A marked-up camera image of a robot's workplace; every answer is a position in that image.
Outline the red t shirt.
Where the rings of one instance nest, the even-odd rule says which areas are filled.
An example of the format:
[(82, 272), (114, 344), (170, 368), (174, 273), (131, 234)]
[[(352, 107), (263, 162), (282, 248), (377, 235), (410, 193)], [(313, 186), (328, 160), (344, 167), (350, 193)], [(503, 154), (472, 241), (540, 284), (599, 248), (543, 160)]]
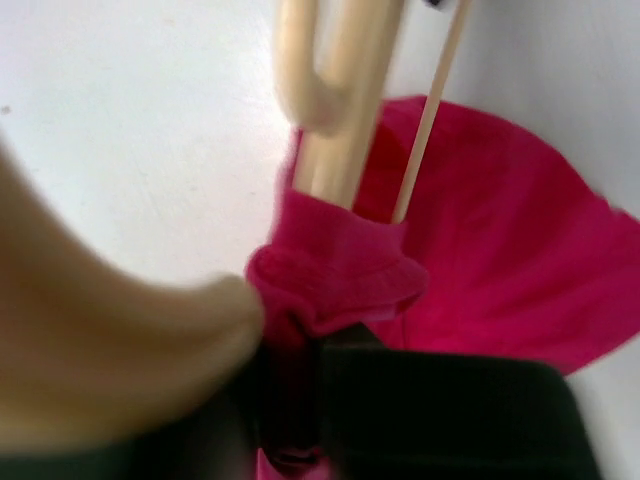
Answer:
[(638, 221), (513, 123), (442, 104), (409, 210), (393, 222), (425, 102), (384, 103), (351, 210), (284, 175), (270, 238), (246, 269), (266, 311), (263, 479), (322, 474), (313, 344), (342, 329), (565, 374), (639, 332)]

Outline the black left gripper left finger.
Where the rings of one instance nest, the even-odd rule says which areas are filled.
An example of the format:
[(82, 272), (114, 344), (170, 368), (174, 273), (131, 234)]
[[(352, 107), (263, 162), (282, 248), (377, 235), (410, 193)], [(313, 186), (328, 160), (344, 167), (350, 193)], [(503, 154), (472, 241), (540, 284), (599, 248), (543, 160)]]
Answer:
[(3, 479), (254, 479), (260, 348), (220, 392), (189, 415), (103, 449), (1, 456)]

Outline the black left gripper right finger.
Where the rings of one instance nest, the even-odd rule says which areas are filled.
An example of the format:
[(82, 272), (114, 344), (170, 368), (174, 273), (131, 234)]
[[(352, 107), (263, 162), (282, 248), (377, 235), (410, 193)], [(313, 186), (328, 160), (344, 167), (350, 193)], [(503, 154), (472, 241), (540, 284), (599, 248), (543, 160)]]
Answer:
[(548, 365), (387, 348), (362, 327), (321, 347), (334, 479), (598, 479), (575, 396)]

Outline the beige hanger front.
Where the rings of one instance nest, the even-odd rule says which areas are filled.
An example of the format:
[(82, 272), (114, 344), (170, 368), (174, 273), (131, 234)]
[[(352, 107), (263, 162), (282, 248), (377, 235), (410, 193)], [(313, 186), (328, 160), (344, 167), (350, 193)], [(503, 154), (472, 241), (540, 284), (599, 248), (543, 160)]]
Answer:
[[(293, 195), (356, 221), (381, 95), (405, 5), (348, 1), (326, 60), (315, 60), (319, 5), (282, 1), (274, 83), (305, 132)], [(253, 357), (266, 310), (243, 278), (192, 289), (137, 281), (95, 256), (1, 153), (1, 449), (101, 446), (182, 417)]]

